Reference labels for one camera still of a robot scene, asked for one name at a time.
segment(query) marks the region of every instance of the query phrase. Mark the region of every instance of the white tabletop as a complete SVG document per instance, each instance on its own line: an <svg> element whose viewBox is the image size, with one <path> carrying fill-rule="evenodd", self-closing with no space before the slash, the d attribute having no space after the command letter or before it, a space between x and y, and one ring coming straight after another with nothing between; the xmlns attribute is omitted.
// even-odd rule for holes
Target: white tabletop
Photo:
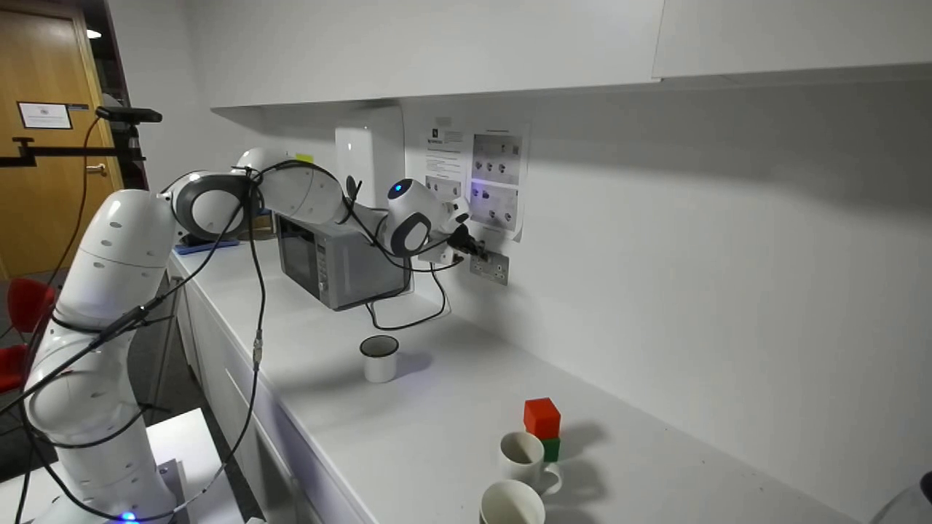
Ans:
<svg viewBox="0 0 932 524"><path fill-rule="evenodd" d="M187 412L165 422L150 425L149 431L150 455L156 464L178 460L187 477L187 495L191 497L203 487L210 487L220 460L214 455L211 436L207 431L200 412ZM12 477L0 484L0 521L12 524L19 502L22 477ZM61 490L44 470L31 471L22 521L41 516ZM188 508L191 524L236 524L241 521L236 497L230 492L227 474L220 474L207 495L191 502Z"/></svg>
<svg viewBox="0 0 932 524"><path fill-rule="evenodd" d="M174 265L191 272L200 259L178 257ZM258 259L267 281L261 431L278 436L277 452L303 484L329 481L345 492L331 508L341 516L474 521L481 492L501 477L501 435L520 428L524 398L551 396L561 412L565 477L545 502L551 524L849 524L455 316L395 336L399 378L367 385L358 356L372 336L367 313L319 307L278 272L274 241L258 241ZM219 251L194 289L238 340L230 377L248 390L258 297L248 251ZM409 295L379 307L385 323L430 308Z"/></svg>

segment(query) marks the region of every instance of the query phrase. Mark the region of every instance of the electrical outlet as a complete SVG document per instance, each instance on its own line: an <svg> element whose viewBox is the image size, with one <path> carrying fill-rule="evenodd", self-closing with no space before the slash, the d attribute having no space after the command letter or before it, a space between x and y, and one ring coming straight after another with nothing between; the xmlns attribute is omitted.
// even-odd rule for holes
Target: electrical outlet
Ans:
<svg viewBox="0 0 932 524"><path fill-rule="evenodd" d="M504 254L488 254L485 259L481 257L468 259L468 273L481 281L491 281L498 285L507 285L507 267L510 267L510 259Z"/></svg>
<svg viewBox="0 0 932 524"><path fill-rule="evenodd" d="M513 183L520 174L520 141L474 135L471 136L471 182Z"/></svg>
<svg viewBox="0 0 932 524"><path fill-rule="evenodd" d="M471 182L468 189L468 219L494 224L504 231L519 227L519 187L494 187Z"/></svg>
<svg viewBox="0 0 932 524"><path fill-rule="evenodd" d="M440 201L457 201L460 199L460 183L449 177L424 177L424 187L440 199Z"/></svg>

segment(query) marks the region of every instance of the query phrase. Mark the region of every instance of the cup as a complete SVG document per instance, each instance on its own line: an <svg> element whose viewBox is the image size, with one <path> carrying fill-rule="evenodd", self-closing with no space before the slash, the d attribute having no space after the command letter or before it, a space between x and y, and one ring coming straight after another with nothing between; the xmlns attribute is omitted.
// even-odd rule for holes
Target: cup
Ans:
<svg viewBox="0 0 932 524"><path fill-rule="evenodd" d="M504 464L504 477L520 481L538 495L552 495L561 490L558 465L545 465L545 444L538 436L524 431L504 435L498 444L498 455Z"/></svg>
<svg viewBox="0 0 932 524"><path fill-rule="evenodd" d="M481 524L545 524L545 502L519 481L498 481L484 492Z"/></svg>

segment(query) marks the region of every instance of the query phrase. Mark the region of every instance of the wooden door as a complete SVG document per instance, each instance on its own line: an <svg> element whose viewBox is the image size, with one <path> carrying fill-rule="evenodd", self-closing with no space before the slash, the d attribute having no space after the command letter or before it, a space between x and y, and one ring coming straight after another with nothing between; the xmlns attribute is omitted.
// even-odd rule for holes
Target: wooden door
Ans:
<svg viewBox="0 0 932 524"><path fill-rule="evenodd" d="M70 129L26 129L19 102L70 104ZM111 145L108 123L89 129L95 104L99 81L82 11L67 3L0 0L0 154L18 154L12 136L85 145L86 135L86 145ZM111 157L38 157L38 167L0 170L0 281L51 272L73 231L82 233L120 187L120 164Z"/></svg>

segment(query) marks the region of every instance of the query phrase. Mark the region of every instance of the red block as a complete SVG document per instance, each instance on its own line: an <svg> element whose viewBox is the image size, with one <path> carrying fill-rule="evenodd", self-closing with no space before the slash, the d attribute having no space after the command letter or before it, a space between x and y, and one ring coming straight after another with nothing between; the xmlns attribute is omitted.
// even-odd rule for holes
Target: red block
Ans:
<svg viewBox="0 0 932 524"><path fill-rule="evenodd" d="M555 439L558 436L558 412L551 398L526 398L524 403L524 428L526 435L536 435L538 439Z"/></svg>

